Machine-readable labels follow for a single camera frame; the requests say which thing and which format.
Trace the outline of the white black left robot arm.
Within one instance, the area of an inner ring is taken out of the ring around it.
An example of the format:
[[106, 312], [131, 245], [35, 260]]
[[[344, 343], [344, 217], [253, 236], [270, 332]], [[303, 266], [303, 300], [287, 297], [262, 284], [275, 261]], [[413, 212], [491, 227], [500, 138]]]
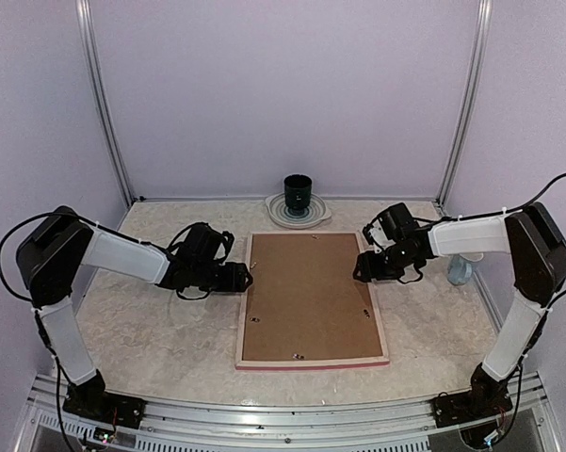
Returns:
[[130, 277], [180, 299], [188, 289], [205, 299], [244, 293], [253, 283], [248, 266], [229, 259], [234, 235], [206, 222], [186, 226], [161, 247], [83, 218], [68, 206], [34, 220], [38, 225], [18, 246], [15, 262], [57, 368], [78, 387], [77, 405], [95, 419], [112, 411], [113, 399], [94, 383], [102, 379], [73, 311], [73, 283], [81, 268]]

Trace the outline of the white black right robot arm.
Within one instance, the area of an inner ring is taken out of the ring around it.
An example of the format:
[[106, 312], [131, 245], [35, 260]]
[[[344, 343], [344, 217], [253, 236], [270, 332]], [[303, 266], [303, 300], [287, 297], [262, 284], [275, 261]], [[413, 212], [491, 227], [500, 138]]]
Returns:
[[466, 218], [423, 224], [401, 202], [379, 212], [362, 230], [368, 250], [353, 270], [362, 283], [404, 283], [407, 268], [423, 277], [434, 259], [480, 257], [481, 278], [506, 283], [506, 313], [478, 366], [484, 381], [464, 395], [463, 410], [481, 418], [500, 399], [498, 388], [533, 348], [566, 282], [566, 238], [541, 202]]

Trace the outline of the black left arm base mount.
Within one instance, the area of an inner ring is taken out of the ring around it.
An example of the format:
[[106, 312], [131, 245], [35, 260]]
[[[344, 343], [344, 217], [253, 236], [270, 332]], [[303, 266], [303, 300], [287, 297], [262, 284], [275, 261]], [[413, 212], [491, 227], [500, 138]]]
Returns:
[[68, 395], [63, 410], [110, 426], [139, 429], [146, 407], [142, 398], [104, 392], [94, 398]]

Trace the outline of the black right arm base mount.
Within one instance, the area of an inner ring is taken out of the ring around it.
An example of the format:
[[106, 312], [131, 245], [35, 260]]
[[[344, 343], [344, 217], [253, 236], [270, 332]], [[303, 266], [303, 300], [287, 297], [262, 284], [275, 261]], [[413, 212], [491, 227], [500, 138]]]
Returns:
[[513, 408], [508, 395], [476, 400], [472, 391], [440, 394], [430, 401], [435, 425], [445, 428], [494, 417]]

